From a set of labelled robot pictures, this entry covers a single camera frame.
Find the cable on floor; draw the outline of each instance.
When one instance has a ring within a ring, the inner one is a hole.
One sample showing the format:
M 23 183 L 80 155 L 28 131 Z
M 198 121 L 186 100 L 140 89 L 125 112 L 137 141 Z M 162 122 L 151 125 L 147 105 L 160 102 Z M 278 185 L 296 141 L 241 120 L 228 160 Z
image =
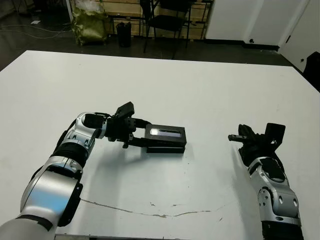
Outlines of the cable on floor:
M 30 27 L 30 28 L 34 28 L 34 29 L 40 29 L 43 31 L 47 31 L 50 33 L 61 33 L 61 31 L 51 31 L 45 28 L 41 28 L 41 27 L 37 27 L 37 26 L 30 26 L 30 25 L 5 25 L 5 26 L 0 26 L 0 28 L 8 28 L 8 27 Z
M 0 32 L 11 32 L 11 33 L 19 33 L 19 34 L 25 34 L 25 35 L 28 35 L 32 38 L 35 38 L 35 39 L 53 39 L 55 37 L 57 37 L 59 34 L 61 33 L 66 33 L 66 32 L 71 32 L 72 30 L 69 30 L 69 31 L 59 31 L 56 35 L 53 35 L 53 36 L 46 36 L 46 37 L 40 37 L 40 36 L 34 36 L 34 35 L 31 35 L 29 33 L 26 33 L 24 31 L 14 31 L 14 30 L 0 30 Z

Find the plastic bag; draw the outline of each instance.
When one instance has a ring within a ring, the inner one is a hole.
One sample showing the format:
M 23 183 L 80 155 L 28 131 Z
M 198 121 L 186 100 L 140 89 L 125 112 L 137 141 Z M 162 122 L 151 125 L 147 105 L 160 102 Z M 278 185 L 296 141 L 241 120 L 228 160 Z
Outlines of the plastic bag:
M 85 10 L 86 12 L 96 12 L 99 14 L 104 13 L 104 8 L 95 0 L 76 0 L 75 6 L 78 9 Z
M 72 16 L 72 30 L 78 44 L 106 42 L 108 34 L 105 21 L 108 15 L 100 3 L 94 0 L 76 0 Z

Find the black trash bin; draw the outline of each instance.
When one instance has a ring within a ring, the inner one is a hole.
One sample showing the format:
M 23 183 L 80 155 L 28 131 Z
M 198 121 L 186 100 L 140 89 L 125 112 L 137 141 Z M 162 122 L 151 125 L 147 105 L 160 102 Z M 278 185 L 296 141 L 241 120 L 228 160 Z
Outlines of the black trash bin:
M 120 22 L 116 26 L 116 32 L 118 34 L 118 41 L 120 47 L 130 47 L 131 46 L 131 23 Z

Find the black cable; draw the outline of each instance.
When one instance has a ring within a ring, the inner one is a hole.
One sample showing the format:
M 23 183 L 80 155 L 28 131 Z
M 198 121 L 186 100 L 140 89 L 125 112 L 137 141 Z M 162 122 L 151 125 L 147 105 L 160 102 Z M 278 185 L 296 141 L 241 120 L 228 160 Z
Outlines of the black cable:
M 18 14 L 20 13 L 20 12 L 19 12 L 19 9 L 20 9 L 21 3 L 22 3 L 22 0 L 20 0 L 19 6 L 18 6 L 18 8 L 16 9 L 16 11 L 18 12 Z

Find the white wall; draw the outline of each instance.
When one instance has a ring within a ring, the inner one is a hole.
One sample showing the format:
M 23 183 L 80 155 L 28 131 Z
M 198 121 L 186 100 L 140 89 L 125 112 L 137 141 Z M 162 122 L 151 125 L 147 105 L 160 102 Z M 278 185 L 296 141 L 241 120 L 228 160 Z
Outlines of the white wall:
M 243 40 L 257 0 L 215 0 L 207 39 Z
M 284 31 L 294 16 L 301 0 L 264 0 L 253 28 L 244 41 L 278 46 Z
M 207 39 L 281 46 L 308 0 L 215 0 Z
M 300 71 L 306 67 L 307 57 L 320 52 L 320 0 L 310 0 L 291 37 L 279 52 Z

